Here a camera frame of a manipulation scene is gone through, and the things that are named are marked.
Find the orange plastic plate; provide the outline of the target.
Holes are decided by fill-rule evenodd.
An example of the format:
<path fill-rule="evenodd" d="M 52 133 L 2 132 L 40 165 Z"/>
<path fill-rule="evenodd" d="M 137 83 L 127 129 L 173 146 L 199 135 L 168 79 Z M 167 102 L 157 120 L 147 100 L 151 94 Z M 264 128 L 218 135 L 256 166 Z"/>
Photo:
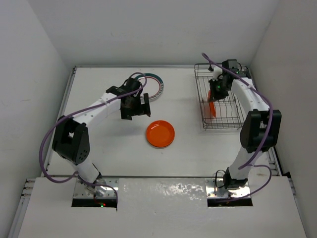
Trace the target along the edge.
<path fill-rule="evenodd" d="M 146 139 L 154 147 L 169 146 L 175 139 L 175 129 L 165 120 L 156 120 L 147 127 Z"/>
<path fill-rule="evenodd" d="M 209 104 L 211 116 L 213 118 L 215 118 L 216 117 L 216 109 L 214 106 L 214 102 L 211 101 L 211 90 L 208 92 L 208 104 Z"/>

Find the plain white plate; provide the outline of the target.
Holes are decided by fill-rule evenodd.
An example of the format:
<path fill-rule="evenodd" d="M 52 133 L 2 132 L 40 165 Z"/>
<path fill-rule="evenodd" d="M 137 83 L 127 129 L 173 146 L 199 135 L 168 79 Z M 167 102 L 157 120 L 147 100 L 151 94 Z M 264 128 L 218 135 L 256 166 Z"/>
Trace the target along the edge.
<path fill-rule="evenodd" d="M 153 73 L 145 73 L 145 76 L 147 77 L 147 84 L 141 93 L 141 102 L 144 102 L 143 95 L 145 93 L 148 93 L 149 102 L 153 102 L 163 94 L 164 82 L 158 75 Z"/>

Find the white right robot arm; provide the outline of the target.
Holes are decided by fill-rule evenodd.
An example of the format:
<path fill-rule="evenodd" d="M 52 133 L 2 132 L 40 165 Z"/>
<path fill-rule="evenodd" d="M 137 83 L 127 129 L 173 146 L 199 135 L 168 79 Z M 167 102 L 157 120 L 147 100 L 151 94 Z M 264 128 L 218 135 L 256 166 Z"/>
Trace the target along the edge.
<path fill-rule="evenodd" d="M 255 88 L 249 73 L 238 69 L 237 60 L 211 63 L 209 71 L 209 102 L 225 99 L 232 92 L 246 114 L 240 131 L 241 148 L 223 176 L 223 187 L 236 189 L 247 183 L 256 160 L 277 144 L 282 114 Z"/>

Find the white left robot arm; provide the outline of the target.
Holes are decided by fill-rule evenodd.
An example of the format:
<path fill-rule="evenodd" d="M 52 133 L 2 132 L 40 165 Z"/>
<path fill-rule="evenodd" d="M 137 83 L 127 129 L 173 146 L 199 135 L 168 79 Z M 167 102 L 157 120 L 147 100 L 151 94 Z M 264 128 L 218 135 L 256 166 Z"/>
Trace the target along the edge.
<path fill-rule="evenodd" d="M 72 164 L 77 175 L 88 186 L 94 187 L 101 172 L 89 160 L 89 131 L 119 111 L 121 119 L 151 115 L 149 96 L 143 93 L 146 83 L 130 76 L 117 87 L 111 86 L 89 107 L 62 116 L 56 123 L 52 149 Z"/>

